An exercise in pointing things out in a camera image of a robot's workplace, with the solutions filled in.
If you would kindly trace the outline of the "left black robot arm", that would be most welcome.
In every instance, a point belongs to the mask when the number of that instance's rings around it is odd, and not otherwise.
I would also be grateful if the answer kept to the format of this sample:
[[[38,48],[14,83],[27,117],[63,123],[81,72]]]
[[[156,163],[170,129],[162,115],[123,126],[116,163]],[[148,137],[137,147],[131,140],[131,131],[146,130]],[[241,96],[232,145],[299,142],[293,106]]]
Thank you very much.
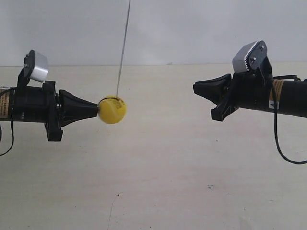
[[[43,123],[49,142],[60,142],[62,128],[73,122],[97,117],[96,103],[78,98],[46,81],[41,87],[1,87],[1,121]]]

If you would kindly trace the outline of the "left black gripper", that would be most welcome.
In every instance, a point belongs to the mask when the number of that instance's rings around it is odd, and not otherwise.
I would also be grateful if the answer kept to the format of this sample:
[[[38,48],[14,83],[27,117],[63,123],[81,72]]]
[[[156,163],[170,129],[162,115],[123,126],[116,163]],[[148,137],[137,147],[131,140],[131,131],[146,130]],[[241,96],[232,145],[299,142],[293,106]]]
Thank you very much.
[[[60,109],[57,114],[55,82],[47,80],[41,87],[19,86],[12,103],[12,120],[43,123],[48,141],[61,141],[64,127],[76,121],[97,117],[96,103],[59,91]]]

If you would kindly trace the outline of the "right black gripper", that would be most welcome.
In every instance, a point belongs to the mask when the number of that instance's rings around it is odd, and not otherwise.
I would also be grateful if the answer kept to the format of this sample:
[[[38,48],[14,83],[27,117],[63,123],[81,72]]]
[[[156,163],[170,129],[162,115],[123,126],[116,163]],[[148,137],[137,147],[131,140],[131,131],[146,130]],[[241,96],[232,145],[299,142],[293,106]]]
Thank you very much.
[[[271,112],[271,87],[272,67],[266,59],[256,70],[234,74],[233,78],[227,73],[214,79],[197,81],[193,84],[193,91],[197,96],[216,104],[211,110],[211,118],[223,121],[239,108]]]

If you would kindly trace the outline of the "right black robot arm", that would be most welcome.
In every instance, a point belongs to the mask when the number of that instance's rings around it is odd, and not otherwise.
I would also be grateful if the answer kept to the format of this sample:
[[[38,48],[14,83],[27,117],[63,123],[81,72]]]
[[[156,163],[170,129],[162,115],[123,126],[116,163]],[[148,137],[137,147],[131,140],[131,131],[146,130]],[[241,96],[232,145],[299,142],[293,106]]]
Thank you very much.
[[[211,118],[216,121],[240,108],[307,116],[307,81],[297,75],[273,76],[267,59],[255,70],[197,81],[193,92],[216,105],[211,109]]]

